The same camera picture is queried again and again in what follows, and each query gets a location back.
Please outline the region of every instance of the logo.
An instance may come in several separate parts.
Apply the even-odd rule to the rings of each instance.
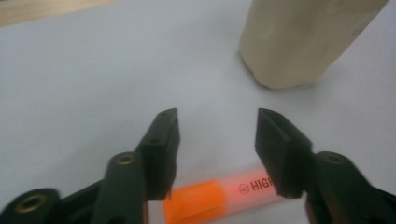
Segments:
[[[250,191],[250,189],[248,188],[248,185],[241,184],[239,186],[239,192],[241,192],[241,194],[248,194],[249,191]]]

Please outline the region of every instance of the highlighter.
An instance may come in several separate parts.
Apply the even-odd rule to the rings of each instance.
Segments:
[[[264,168],[172,190],[163,200],[167,224],[193,224],[280,199]]]

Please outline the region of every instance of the white surface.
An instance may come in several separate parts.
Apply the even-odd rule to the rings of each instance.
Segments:
[[[237,44],[249,1],[120,1],[0,28],[0,208],[37,188],[63,197],[134,150],[154,116],[177,107],[175,187],[260,165],[257,108],[285,115],[315,144],[396,194],[396,2],[316,83],[258,85]],[[163,223],[159,203],[151,223]],[[212,223],[307,223],[304,199]]]

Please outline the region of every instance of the orange marker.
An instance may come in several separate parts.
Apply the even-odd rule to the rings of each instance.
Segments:
[[[167,224],[192,224],[280,199],[265,169],[172,190],[163,200]]]

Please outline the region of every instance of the wooden strip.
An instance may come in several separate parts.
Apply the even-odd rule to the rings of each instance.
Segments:
[[[0,0],[0,26],[58,16],[116,0]]]

